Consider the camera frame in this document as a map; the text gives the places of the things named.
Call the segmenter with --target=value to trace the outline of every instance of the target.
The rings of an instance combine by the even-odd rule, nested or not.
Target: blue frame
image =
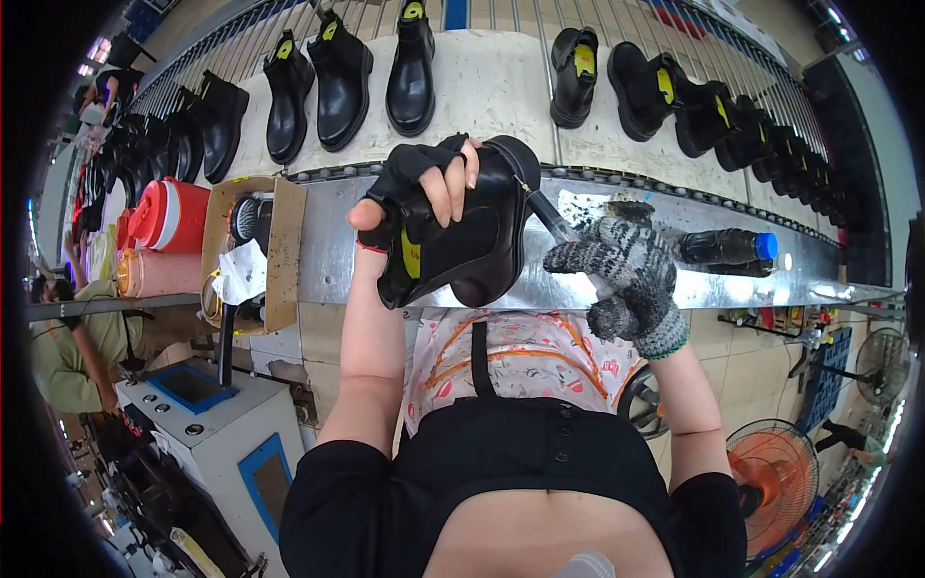
[[[292,474],[289,471],[289,464],[286,462],[286,454],[283,453],[283,444],[282,440],[279,439],[279,433],[270,436],[246,458],[239,461],[238,470],[240,471],[240,476],[244,479],[244,485],[247,486],[247,493],[251,495],[253,505],[257,507],[257,512],[264,520],[266,529],[269,531],[270,535],[273,536],[273,540],[279,544],[279,528],[273,523],[273,518],[270,517],[270,512],[267,511],[264,499],[260,497],[260,492],[257,491],[257,484],[253,480],[253,475],[260,466],[264,465],[267,460],[276,455],[279,456],[279,461],[283,464],[283,471],[286,472],[286,481],[289,482],[291,486]]]
[[[207,398],[202,398],[195,403],[189,403],[187,400],[177,397],[176,393],[168,389],[167,386],[160,382],[163,377],[167,377],[179,372],[194,373],[203,379],[207,379],[208,381],[215,383],[216,385],[218,385],[218,380],[211,375],[203,373],[186,363],[179,363],[173,367],[168,367],[164,371],[158,372],[156,375],[152,375],[151,377],[147,378],[147,382],[151,384],[151,387],[160,391],[166,398],[173,401],[179,407],[183,408],[189,413],[192,413],[193,415],[199,415],[200,413],[207,412],[222,401],[229,400],[238,395],[239,390],[236,387],[225,387],[221,391],[214,393]]]
[[[447,0],[446,16],[443,19],[443,30],[462,31],[466,29],[466,0]]]

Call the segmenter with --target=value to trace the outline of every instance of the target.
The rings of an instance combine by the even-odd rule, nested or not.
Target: beige shirt
[[[74,296],[75,301],[116,297],[114,281],[94,281]],[[121,312],[83,315],[93,343],[107,366],[129,356],[128,341]],[[131,317],[129,334],[133,347],[142,337],[142,319]],[[48,405],[59,412],[100,412],[103,407],[96,384],[87,375],[87,366],[77,349],[77,343],[59,319],[30,324],[32,333],[32,377]]]

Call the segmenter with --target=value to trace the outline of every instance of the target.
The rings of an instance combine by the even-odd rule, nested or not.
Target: white machine
[[[208,494],[251,561],[264,554],[265,576],[286,576],[278,549],[283,502],[304,449],[289,386],[233,371],[222,388],[217,368],[191,358],[117,384],[154,422],[158,447]]]

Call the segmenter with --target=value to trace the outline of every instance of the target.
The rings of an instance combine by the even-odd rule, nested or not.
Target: fingerless black glove
[[[425,144],[400,144],[388,155],[382,174],[366,192],[364,199],[372,199],[379,206],[387,209],[386,218],[378,227],[371,231],[358,231],[357,242],[366,249],[377,252],[389,252],[392,240],[399,234],[397,227],[398,211],[414,195],[426,198],[424,189],[418,179],[431,166],[436,166],[441,173],[447,172],[447,167],[454,158],[460,156],[465,163],[465,156],[460,150],[469,138],[468,133],[457,133],[443,140],[437,146]],[[420,231],[408,231],[410,239],[418,237]]]

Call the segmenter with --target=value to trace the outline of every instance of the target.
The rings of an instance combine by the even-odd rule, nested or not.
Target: blue bottle cap
[[[777,257],[777,237],[773,233],[759,233],[755,237],[755,252],[759,259]]]

